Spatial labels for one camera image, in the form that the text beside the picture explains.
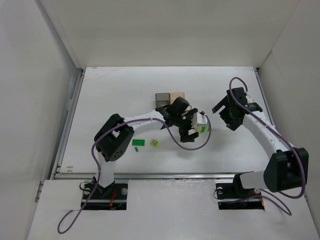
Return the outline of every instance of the small green cube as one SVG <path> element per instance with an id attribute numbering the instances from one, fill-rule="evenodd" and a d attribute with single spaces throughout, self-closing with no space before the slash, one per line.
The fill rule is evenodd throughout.
<path id="1" fill-rule="evenodd" d="M 144 139 L 132 139 L 132 146 L 144 146 L 145 140 Z"/>
<path id="2" fill-rule="evenodd" d="M 158 146 L 158 141 L 153 139 L 153 140 L 150 142 L 150 146 L 156 148 L 156 147 Z"/>

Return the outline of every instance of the mounting plate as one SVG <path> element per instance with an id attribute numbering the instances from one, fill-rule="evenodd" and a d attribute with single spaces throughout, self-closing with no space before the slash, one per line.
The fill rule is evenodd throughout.
<path id="1" fill-rule="evenodd" d="M 90 190 L 92 190 L 94 185 L 92 183 L 87 183 L 84 185 L 84 189 L 88 191 L 83 191 L 81 207 L 88 199 Z M 110 208 L 110 201 L 113 198 L 112 192 L 115 191 L 115 197 L 113 199 L 113 205 Z M 128 184 L 127 183 L 115 183 L 112 191 L 106 197 L 102 197 L 98 190 L 95 190 L 92 197 L 84 207 L 84 210 L 126 210 L 127 209 L 127 195 L 128 195 Z"/>

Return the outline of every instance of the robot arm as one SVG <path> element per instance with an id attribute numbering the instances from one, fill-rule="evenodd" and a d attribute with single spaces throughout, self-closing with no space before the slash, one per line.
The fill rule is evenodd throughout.
<path id="1" fill-rule="evenodd" d="M 276 131 L 275 127 L 267 120 L 261 107 L 256 102 L 248 102 L 242 87 L 233 88 L 232 92 L 243 106 L 254 112 L 256 116 Z M 290 148 L 252 115 L 239 107 L 231 97 L 229 90 L 227 96 L 212 109 L 212 112 L 216 113 L 223 106 L 225 108 L 219 114 L 227 124 L 227 128 L 235 131 L 240 125 L 243 125 L 255 136 L 269 158 L 269 163 L 264 171 L 236 174 L 233 180 L 233 190 L 237 192 L 242 189 L 257 188 L 279 192 L 301 187 L 302 178 L 299 166 Z M 301 159 L 307 182 L 308 152 L 304 148 L 295 148 L 295 150 Z"/>
<path id="2" fill-rule="evenodd" d="M 207 125 L 207 118 L 198 113 L 198 109 L 187 110 L 190 104 L 178 97 L 172 104 L 158 107 L 155 110 L 134 117 L 120 117 L 119 114 L 112 115 L 94 137 L 96 141 L 100 136 L 114 128 L 118 124 L 138 119 L 150 119 L 129 123 L 120 127 L 117 132 L 105 136 L 97 145 L 98 161 L 101 167 L 101 174 L 98 183 L 98 190 L 101 194 L 108 194 L 108 188 L 114 183 L 115 161 L 127 150 L 133 136 L 152 130 L 164 129 L 164 124 L 152 118 L 157 118 L 166 123 L 168 127 L 178 127 L 180 141 L 182 143 L 194 142 L 199 136 L 194 131 L 195 126 Z M 98 179 L 96 173 L 93 181 Z"/>

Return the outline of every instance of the white wall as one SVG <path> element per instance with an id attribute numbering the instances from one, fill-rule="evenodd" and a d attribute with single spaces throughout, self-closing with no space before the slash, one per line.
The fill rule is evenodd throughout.
<path id="1" fill-rule="evenodd" d="M 74 61 L 83 68 L 260 67 L 299 2 L 41 1 Z"/>
<path id="2" fill-rule="evenodd" d="M 26 238 L 72 73 L 35 0 L 0 0 L 0 239 Z"/>
<path id="3" fill-rule="evenodd" d="M 306 193 L 320 230 L 320 1 L 301 0 L 259 70 L 277 129 L 310 155 Z"/>

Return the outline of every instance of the white table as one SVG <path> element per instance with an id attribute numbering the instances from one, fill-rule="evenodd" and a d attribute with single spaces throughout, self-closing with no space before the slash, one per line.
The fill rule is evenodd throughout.
<path id="1" fill-rule="evenodd" d="M 264 170 L 268 158 L 263 148 L 244 127 L 226 128 L 212 108 L 226 96 L 229 81 L 240 77 L 249 95 L 264 111 L 266 106 L 252 67 L 89 67 L 86 69 L 69 133 L 60 173 L 93 174 L 97 170 L 91 156 L 93 138 L 108 118 L 119 113 L 131 117 L 155 108 L 156 93 L 184 92 L 193 108 L 205 111 L 212 122 L 210 142 L 201 150 L 186 151 L 174 144 L 166 130 L 143 133 L 146 146 L 131 145 L 116 162 L 115 173 L 225 174 Z M 234 87 L 241 87 L 235 81 Z M 179 139 L 178 129 L 172 128 Z M 207 138 L 200 134 L 195 143 Z M 158 147 L 149 146 L 157 140 Z"/>
<path id="2" fill-rule="evenodd" d="M 318 240 L 304 198 L 277 194 L 292 211 L 283 214 L 264 201 L 265 210 L 219 210 L 214 181 L 131 180 L 127 210 L 85 210 L 73 227 L 59 235 L 57 226 L 69 210 L 80 208 L 81 180 L 47 180 L 29 240 Z M 299 189 L 287 193 L 295 195 Z M 68 216 L 61 230 L 71 223 Z"/>

